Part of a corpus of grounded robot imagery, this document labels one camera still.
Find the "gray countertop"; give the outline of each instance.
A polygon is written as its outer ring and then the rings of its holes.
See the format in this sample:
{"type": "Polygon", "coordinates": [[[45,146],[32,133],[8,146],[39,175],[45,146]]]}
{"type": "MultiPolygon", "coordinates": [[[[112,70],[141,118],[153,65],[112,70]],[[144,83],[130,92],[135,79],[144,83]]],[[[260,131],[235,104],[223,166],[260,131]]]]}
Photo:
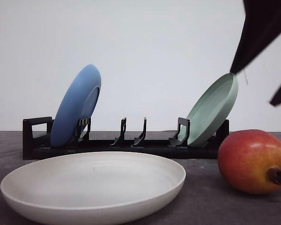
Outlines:
{"type": "MultiPolygon", "coordinates": [[[[168,137],[172,131],[165,131],[168,137]]],[[[139,132],[127,132],[134,137],[139,132]]],[[[281,132],[273,133],[281,140],[281,132]]],[[[93,138],[115,137],[118,132],[91,132],[93,138]]],[[[148,132],[148,138],[156,138],[148,132]]],[[[0,131],[0,182],[14,169],[35,160],[22,160],[22,133],[0,131]]],[[[127,225],[281,225],[281,188],[266,196],[248,195],[232,189],[212,159],[175,159],[186,170],[178,196],[158,212],[127,225]]],[[[36,225],[14,212],[0,191],[0,225],[36,225]]]]}

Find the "white plate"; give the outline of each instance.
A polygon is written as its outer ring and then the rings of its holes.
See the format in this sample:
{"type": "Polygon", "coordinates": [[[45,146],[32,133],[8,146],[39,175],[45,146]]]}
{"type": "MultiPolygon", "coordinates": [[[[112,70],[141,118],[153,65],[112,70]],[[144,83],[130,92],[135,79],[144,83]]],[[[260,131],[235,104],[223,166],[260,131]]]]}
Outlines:
{"type": "Polygon", "coordinates": [[[114,225],[170,203],[185,174],[180,164],[159,156],[92,152],[22,166],[0,188],[16,212],[39,223],[114,225]]]}

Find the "dish rack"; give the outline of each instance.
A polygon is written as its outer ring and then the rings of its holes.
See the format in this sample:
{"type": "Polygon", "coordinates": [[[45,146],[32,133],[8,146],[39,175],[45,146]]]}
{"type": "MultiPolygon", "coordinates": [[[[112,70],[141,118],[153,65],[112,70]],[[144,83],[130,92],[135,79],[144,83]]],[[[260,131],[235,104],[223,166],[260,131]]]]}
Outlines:
{"type": "Polygon", "coordinates": [[[219,146],[229,134],[229,120],[225,120],[215,135],[211,136],[204,147],[189,147],[187,140],[190,135],[190,120],[179,117],[177,131],[173,137],[164,140],[146,139],[147,119],[144,118],[143,131],[134,140],[125,139],[126,117],[121,120],[120,136],[114,140],[89,138],[91,118],[77,121],[74,141],[61,147],[50,145],[50,136],[54,120],[52,117],[41,117],[23,120],[22,150],[23,160],[45,159],[56,156],[96,152],[96,151],[129,151],[158,155],[166,158],[209,158],[216,159],[219,146]],[[47,124],[46,134],[33,137],[32,126],[47,124]],[[87,126],[87,131],[81,137],[81,131],[87,126]],[[182,140],[178,139],[181,126],[185,126],[186,134],[182,140]]]}

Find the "mint green plate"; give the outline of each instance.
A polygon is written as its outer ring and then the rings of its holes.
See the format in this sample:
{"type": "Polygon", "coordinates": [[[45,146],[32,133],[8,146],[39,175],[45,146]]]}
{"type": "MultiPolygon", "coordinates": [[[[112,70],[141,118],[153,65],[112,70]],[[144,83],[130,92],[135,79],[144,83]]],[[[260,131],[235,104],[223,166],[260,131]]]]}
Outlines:
{"type": "MultiPolygon", "coordinates": [[[[204,146],[229,115],[237,97],[238,82],[234,74],[225,74],[215,81],[194,105],[187,119],[190,120],[190,147],[204,146]]],[[[178,139],[185,137],[181,127],[178,139]]]]}

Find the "white wall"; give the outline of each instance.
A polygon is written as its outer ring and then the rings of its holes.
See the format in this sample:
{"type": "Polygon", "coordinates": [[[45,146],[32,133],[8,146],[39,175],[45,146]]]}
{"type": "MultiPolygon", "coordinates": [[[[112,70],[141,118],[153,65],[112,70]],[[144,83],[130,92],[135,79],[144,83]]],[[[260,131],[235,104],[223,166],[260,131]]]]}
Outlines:
{"type": "MultiPolygon", "coordinates": [[[[230,69],[242,0],[0,0],[0,130],[54,117],[87,64],[102,76],[93,130],[176,129],[230,69]]],[[[238,76],[230,130],[281,131],[281,35],[238,76]]]]}

